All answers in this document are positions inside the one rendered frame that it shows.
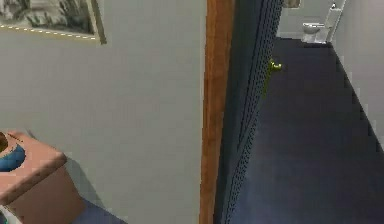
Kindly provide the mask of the dark blue room door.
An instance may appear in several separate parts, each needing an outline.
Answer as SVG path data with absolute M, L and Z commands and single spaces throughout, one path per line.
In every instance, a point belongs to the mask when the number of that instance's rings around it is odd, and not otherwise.
M 234 224 L 283 0 L 236 0 L 213 224 Z

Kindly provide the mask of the white toilet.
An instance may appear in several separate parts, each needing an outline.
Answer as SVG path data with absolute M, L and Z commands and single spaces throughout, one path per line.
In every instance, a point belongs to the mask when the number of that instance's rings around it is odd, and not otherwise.
M 304 23 L 302 28 L 302 41 L 306 43 L 314 43 L 316 41 L 317 34 L 324 28 L 324 25 L 322 23 Z

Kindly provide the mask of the pink square side table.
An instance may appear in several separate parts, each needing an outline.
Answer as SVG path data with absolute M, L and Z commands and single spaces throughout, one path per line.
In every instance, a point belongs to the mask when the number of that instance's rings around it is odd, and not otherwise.
M 20 167 L 0 172 L 0 224 L 72 224 L 85 210 L 56 148 L 22 132 L 0 132 L 0 158 L 19 144 L 26 153 Z

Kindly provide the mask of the framed grey landscape picture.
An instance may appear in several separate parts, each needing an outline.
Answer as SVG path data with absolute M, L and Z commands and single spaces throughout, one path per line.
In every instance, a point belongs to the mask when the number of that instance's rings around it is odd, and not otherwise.
M 97 0 L 0 0 L 0 30 L 106 44 Z

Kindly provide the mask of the blue bowl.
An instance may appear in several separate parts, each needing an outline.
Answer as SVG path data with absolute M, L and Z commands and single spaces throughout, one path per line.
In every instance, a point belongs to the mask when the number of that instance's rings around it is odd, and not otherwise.
M 19 144 L 9 154 L 0 158 L 0 172 L 10 172 L 22 165 L 25 161 L 26 153 Z

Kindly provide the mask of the brown wooden door frame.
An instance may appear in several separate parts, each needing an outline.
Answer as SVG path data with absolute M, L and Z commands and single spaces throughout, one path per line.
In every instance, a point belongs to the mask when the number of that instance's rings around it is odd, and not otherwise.
M 205 69 L 198 224 L 213 224 L 236 0 L 205 0 Z

